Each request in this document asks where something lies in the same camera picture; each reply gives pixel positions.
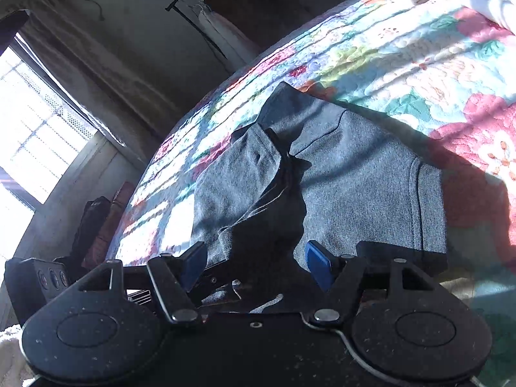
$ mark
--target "black bag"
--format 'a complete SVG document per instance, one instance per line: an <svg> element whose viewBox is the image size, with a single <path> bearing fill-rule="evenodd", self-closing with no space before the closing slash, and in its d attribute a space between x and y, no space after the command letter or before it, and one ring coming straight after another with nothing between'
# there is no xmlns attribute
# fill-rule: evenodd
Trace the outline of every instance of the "black bag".
<svg viewBox="0 0 516 387"><path fill-rule="evenodd" d="M71 283L82 278L88 272L81 264L106 221L110 208L111 201L104 196L98 197L94 201L88 201L73 239L72 252L69 256L54 259L54 262L66 266Z"/></svg>

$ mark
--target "blue gripper pad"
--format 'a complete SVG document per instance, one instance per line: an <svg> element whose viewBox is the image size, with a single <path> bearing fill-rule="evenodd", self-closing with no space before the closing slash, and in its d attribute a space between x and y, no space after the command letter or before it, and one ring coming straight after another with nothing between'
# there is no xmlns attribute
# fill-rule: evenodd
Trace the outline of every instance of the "blue gripper pad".
<svg viewBox="0 0 516 387"><path fill-rule="evenodd" d="M177 281L181 288L190 292L195 282L206 268L208 262L208 247L203 242L197 242L174 261L181 261Z"/></svg>
<svg viewBox="0 0 516 387"><path fill-rule="evenodd" d="M310 240L306 243L304 258L312 278L326 292L333 285L341 271L340 259L332 255L315 240Z"/></svg>

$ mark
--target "bolt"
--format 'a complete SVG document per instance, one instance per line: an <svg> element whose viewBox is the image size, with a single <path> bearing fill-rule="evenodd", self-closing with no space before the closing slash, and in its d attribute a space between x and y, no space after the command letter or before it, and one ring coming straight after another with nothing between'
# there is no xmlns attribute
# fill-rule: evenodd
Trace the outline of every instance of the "bolt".
<svg viewBox="0 0 516 387"><path fill-rule="evenodd" d="M332 309L320 309L314 313L314 317L318 322L336 322L340 318L338 311Z"/></svg>
<svg viewBox="0 0 516 387"><path fill-rule="evenodd" d="M176 323L190 323L197 320L198 316L195 310L181 309L172 313L172 320Z"/></svg>

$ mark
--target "window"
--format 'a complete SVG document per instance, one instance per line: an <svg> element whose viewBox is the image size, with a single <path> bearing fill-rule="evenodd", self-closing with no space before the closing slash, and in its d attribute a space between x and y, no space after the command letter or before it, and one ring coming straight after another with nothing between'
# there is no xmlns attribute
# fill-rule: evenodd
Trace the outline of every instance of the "window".
<svg viewBox="0 0 516 387"><path fill-rule="evenodd" d="M95 132L11 48L0 56L0 281L35 209Z"/></svg>

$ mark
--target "bedspread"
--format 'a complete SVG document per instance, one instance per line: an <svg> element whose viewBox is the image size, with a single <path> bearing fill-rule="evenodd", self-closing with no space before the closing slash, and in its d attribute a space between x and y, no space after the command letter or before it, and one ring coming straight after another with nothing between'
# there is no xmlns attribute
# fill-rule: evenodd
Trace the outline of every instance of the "bedspread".
<svg viewBox="0 0 516 387"><path fill-rule="evenodd" d="M482 382L516 384L515 68L516 37L451 0L411 9L343 3L236 73L173 131L141 179L109 257L136 265L184 251L195 179L286 81L364 107L358 113L444 170L451 266L444 285L491 325Z"/></svg>

